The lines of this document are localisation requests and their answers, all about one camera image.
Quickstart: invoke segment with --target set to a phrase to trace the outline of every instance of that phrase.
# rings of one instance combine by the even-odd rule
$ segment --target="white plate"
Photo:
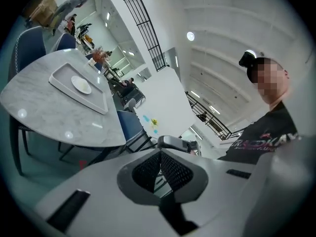
[[[74,87],[84,94],[90,94],[92,89],[88,82],[80,77],[73,76],[71,77],[71,82],[73,83]]]

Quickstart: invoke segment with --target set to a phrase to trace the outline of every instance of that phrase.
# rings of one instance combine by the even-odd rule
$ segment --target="black railing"
[[[146,43],[157,71],[166,66],[156,32],[142,0],[124,0]]]
[[[240,137],[245,129],[246,129],[246,127],[231,133],[231,135],[228,137],[228,139]]]
[[[186,93],[186,95],[194,114],[209,128],[211,128],[221,140],[227,140],[232,134],[230,130],[216,116],[214,116],[212,112],[195,100],[189,93]],[[206,117],[202,118],[200,115],[204,112],[206,112]]]

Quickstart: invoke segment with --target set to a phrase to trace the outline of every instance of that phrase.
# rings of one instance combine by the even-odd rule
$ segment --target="white table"
[[[105,92],[109,111],[102,115],[52,86],[50,75],[65,63]],[[50,53],[20,71],[3,89],[0,102],[11,116],[33,131],[56,141],[86,147],[126,143],[108,82],[77,49]]]
[[[139,89],[146,100],[136,109],[136,115],[148,136],[180,137],[195,123],[195,115],[174,69],[163,68],[141,83]],[[156,119],[158,126],[153,126],[151,119]]]

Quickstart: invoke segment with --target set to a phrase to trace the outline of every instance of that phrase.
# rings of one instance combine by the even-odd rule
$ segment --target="white tray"
[[[78,76],[86,79],[92,89],[92,92],[86,95],[78,91],[71,82],[72,76]],[[78,72],[69,63],[66,63],[55,70],[49,77],[49,82],[71,98],[95,110],[96,112],[99,112],[101,114],[105,114],[108,112],[105,93],[93,83],[91,83],[90,80],[88,80],[85,76]]]

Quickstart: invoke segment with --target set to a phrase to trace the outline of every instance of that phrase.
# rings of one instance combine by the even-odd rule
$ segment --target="marble table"
[[[105,115],[48,82],[52,72],[67,62],[105,92],[109,109]],[[77,49],[50,53],[19,72],[3,89],[0,102],[23,125],[56,141],[86,147],[124,145],[126,140],[108,82],[87,62]]]

